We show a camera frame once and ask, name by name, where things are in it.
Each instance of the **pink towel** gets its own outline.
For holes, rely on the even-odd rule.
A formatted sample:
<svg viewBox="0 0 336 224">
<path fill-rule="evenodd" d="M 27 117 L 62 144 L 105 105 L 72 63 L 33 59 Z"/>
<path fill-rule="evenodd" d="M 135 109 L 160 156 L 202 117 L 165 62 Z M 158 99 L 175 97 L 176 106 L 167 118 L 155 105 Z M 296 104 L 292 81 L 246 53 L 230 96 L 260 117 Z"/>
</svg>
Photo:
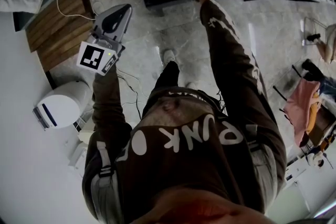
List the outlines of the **pink towel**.
<svg viewBox="0 0 336 224">
<path fill-rule="evenodd" d="M 294 126 L 294 139 L 298 146 L 308 126 L 310 106 L 315 102 L 321 102 L 320 98 L 313 98 L 319 88 L 318 81 L 301 79 L 285 105 L 284 111 Z"/>
</svg>

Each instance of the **white device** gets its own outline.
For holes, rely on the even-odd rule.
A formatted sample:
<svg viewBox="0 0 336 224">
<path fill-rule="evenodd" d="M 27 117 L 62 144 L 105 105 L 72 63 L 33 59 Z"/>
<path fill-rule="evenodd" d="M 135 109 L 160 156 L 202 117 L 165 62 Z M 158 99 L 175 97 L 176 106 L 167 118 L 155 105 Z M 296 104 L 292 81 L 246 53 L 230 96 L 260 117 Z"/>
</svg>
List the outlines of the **white device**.
<svg viewBox="0 0 336 224">
<path fill-rule="evenodd" d="M 115 50 L 83 41 L 80 45 L 77 65 L 105 76 L 118 58 Z"/>
<path fill-rule="evenodd" d="M 99 14 L 87 42 L 80 45 L 77 66 L 105 76 L 125 49 L 121 40 L 131 15 L 130 4 L 115 6 Z"/>
<path fill-rule="evenodd" d="M 44 96 L 33 113 L 44 129 L 67 127 L 77 121 L 91 97 L 86 83 L 68 82 Z"/>
</svg>

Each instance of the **leg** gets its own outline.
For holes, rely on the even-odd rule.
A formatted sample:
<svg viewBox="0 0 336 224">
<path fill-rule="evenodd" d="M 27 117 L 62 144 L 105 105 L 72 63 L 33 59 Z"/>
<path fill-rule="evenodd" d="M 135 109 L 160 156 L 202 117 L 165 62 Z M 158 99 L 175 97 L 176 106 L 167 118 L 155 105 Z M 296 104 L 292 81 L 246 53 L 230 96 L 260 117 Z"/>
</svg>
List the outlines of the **leg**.
<svg viewBox="0 0 336 224">
<path fill-rule="evenodd" d="M 38 13 L 43 0 L 0 0 L 0 12 Z"/>
<path fill-rule="evenodd" d="M 178 86 L 177 81 L 179 73 L 180 70 L 177 63 L 170 61 L 158 78 L 154 90 L 160 87 Z"/>
<path fill-rule="evenodd" d="M 307 59 L 306 61 L 303 62 L 302 68 L 306 69 L 307 71 L 309 71 L 309 73 L 312 74 L 311 77 L 314 79 L 314 81 L 320 81 L 321 79 L 324 78 L 324 75 L 321 72 L 321 70 L 316 65 L 314 65 L 310 59 Z"/>
</svg>

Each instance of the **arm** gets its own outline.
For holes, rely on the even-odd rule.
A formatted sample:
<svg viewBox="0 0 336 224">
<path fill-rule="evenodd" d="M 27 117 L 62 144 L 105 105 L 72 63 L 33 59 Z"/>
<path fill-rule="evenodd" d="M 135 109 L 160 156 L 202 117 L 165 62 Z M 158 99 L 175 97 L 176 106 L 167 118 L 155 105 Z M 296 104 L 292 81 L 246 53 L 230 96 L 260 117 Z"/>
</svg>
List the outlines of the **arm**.
<svg viewBox="0 0 336 224">
<path fill-rule="evenodd" d="M 209 41 L 211 65 L 230 118 L 242 130 L 257 126 L 257 140 L 268 146 L 276 164 L 277 193 L 284 182 L 286 150 L 275 117 L 267 102 L 256 60 L 243 48 L 231 18 L 214 0 L 200 0 L 201 20 Z"/>
<path fill-rule="evenodd" d="M 91 160 L 91 152 L 95 152 L 96 141 L 106 143 L 111 161 L 126 146 L 130 139 L 131 126 L 125 122 L 120 103 L 119 80 L 114 65 L 103 77 L 96 74 L 93 82 L 93 122 L 94 134 L 90 139 L 86 166 Z"/>
</svg>

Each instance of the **floor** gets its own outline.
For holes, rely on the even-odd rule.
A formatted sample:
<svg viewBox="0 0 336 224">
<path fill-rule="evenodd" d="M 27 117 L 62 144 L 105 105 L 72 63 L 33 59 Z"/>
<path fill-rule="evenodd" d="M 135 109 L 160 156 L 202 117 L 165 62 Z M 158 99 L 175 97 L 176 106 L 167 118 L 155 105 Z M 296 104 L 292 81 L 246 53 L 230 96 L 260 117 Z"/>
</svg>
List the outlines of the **floor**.
<svg viewBox="0 0 336 224">
<path fill-rule="evenodd" d="M 316 47 L 303 47 L 300 28 L 300 22 L 305 17 L 315 18 L 325 25 L 335 23 L 336 7 L 330 4 L 286 0 L 217 1 L 231 15 L 241 32 L 244 44 L 251 46 L 255 53 L 269 103 L 285 145 L 290 151 L 293 129 L 279 111 L 279 108 L 283 108 L 284 101 L 272 86 L 276 85 L 285 96 L 289 96 L 298 82 L 298 76 L 291 65 L 302 71 L 300 66 L 306 58 L 312 59 L 326 76 L 336 78 L 336 62 L 327 65 L 320 60 Z M 118 4 L 129 3 L 133 6 L 132 19 L 123 40 L 126 50 L 117 67 L 139 79 L 120 73 L 139 93 L 141 110 L 162 71 L 161 52 L 168 48 L 173 49 L 177 56 L 181 70 L 179 84 L 184 86 L 188 82 L 194 82 L 199 89 L 216 96 L 218 88 L 210 67 L 206 32 L 199 20 L 199 3 L 189 1 L 158 10 L 148 10 L 143 0 L 91 2 L 97 13 Z M 58 85 L 81 79 L 91 86 L 94 79 L 93 73 L 76 67 L 76 56 L 53 68 L 51 74 Z M 120 81 L 120 89 L 126 120 L 135 126 L 140 119 L 135 104 L 129 104 L 135 102 L 135 94 L 124 81 Z M 288 153 L 290 159 L 299 153 L 299 149 L 292 148 Z"/>
</svg>

